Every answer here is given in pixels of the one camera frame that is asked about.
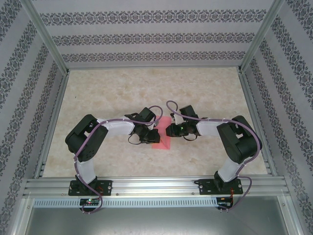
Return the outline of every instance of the gray metal panel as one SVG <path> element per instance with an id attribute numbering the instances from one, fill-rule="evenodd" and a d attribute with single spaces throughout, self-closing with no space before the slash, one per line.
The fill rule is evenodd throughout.
<path id="1" fill-rule="evenodd" d="M 285 235 L 276 197 L 246 198 L 236 210 L 215 208 L 103 209 L 84 215 L 79 209 L 32 210 L 28 235 Z"/>
<path id="2" fill-rule="evenodd" d="M 197 198 L 104 198 L 103 208 L 163 208 L 163 207 L 216 207 L 216 197 Z M 34 208 L 78 208 L 80 199 L 72 198 L 38 198 L 34 201 Z M 98 206 L 85 205 L 85 208 Z"/>

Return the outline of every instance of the enclosure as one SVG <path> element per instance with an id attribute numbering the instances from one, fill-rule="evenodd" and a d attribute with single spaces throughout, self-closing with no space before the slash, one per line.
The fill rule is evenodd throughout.
<path id="1" fill-rule="evenodd" d="M 0 234 L 313 234 L 311 4 L 1 0 Z M 94 158 L 110 196 L 82 214 L 67 134 L 86 114 L 170 117 L 171 99 L 250 123 L 263 148 L 241 172 L 242 203 L 219 211 L 229 195 L 194 183 L 226 160 L 219 138 L 155 149 L 118 136 Z"/>

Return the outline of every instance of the patterned wallpaper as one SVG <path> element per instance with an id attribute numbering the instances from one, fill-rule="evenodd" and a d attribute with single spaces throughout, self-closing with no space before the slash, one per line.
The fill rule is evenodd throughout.
<path id="1" fill-rule="evenodd" d="M 313 7 L 284 2 L 246 77 L 276 168 L 304 234 L 313 234 Z"/>
<path id="2" fill-rule="evenodd" d="M 237 66 L 272 0 L 35 0 L 67 66 Z"/>
<path id="3" fill-rule="evenodd" d="M 0 235 L 32 178 L 63 75 L 18 0 L 0 2 Z"/>

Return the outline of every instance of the aluminum frame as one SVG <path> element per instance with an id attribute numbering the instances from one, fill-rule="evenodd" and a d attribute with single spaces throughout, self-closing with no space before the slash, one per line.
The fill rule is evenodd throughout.
<path id="1" fill-rule="evenodd" d="M 250 193 L 247 196 L 277 196 L 281 212 L 291 235 L 302 235 L 303 231 L 295 212 L 290 197 L 287 183 L 283 176 L 250 175 L 253 180 Z M 106 177 L 100 180 L 112 180 L 112 195 L 104 196 L 110 200 L 118 199 L 147 199 L 147 198 L 172 198 L 172 199 L 197 199 L 210 198 L 217 195 L 200 195 L 198 185 L 194 184 L 198 179 L 212 179 L 212 176 L 190 177 Z M 34 200 L 38 198 L 54 198 L 61 201 L 73 197 L 68 195 L 68 187 L 74 178 L 40 178 L 29 179 L 26 182 L 22 196 L 22 203 L 13 225 L 12 235 L 23 235 L 26 232 L 30 220 Z M 242 187 L 245 191 L 249 180 L 242 179 Z"/>
<path id="2" fill-rule="evenodd" d="M 252 178 L 252 187 L 247 196 L 277 196 L 281 211 L 284 217 L 285 224 L 290 234 L 302 235 L 303 231 L 295 212 L 293 202 L 290 197 L 289 189 L 285 178 L 277 176 L 260 120 L 252 100 L 251 93 L 248 89 L 246 78 L 241 74 L 237 67 L 240 83 L 243 88 L 248 109 L 252 118 L 253 126 L 256 133 L 260 136 L 264 143 L 262 150 L 264 162 L 266 164 L 268 175 L 249 175 Z M 62 97 L 64 96 L 67 79 L 64 80 L 62 90 L 58 97 L 57 109 L 53 115 L 53 120 L 49 127 L 49 133 L 45 141 L 44 151 L 40 157 L 39 166 L 36 171 L 36 177 L 40 177 L 40 173 L 44 168 L 44 162 L 47 159 L 53 132 L 58 118 L 58 113 L 62 105 Z M 203 195 L 199 194 L 198 185 L 194 184 L 198 179 L 213 179 L 213 176 L 188 176 L 188 177 L 106 177 L 99 178 L 100 180 L 112 180 L 112 195 L 103 198 L 110 200 L 118 199 L 147 199 L 147 198 L 172 198 L 172 199 L 201 199 Z M 28 179 L 22 195 L 22 202 L 19 207 L 16 220 L 13 224 L 13 235 L 25 234 L 27 225 L 30 220 L 32 207 L 36 199 L 53 198 L 62 200 L 65 198 L 86 198 L 72 197 L 68 195 L 68 187 L 71 180 L 74 178 L 39 178 Z M 242 179 L 242 187 L 245 191 L 249 185 L 249 180 Z M 223 197 L 228 195 L 208 195 L 210 197 Z"/>

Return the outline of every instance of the beige marble floor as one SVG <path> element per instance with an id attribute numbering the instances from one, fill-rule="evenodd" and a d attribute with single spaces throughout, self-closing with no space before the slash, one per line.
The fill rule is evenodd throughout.
<path id="1" fill-rule="evenodd" d="M 191 104 L 200 117 L 233 118 L 251 122 L 235 68 L 76 70 L 67 89 L 54 132 L 44 177 L 74 176 L 73 155 L 64 140 L 86 114 L 119 118 L 165 102 Z M 199 137 L 188 142 L 172 138 L 170 150 L 151 145 L 131 145 L 128 136 L 107 138 L 94 157 L 97 176 L 213 175 L 227 155 L 219 137 Z M 242 174 L 266 174 L 260 155 Z"/>

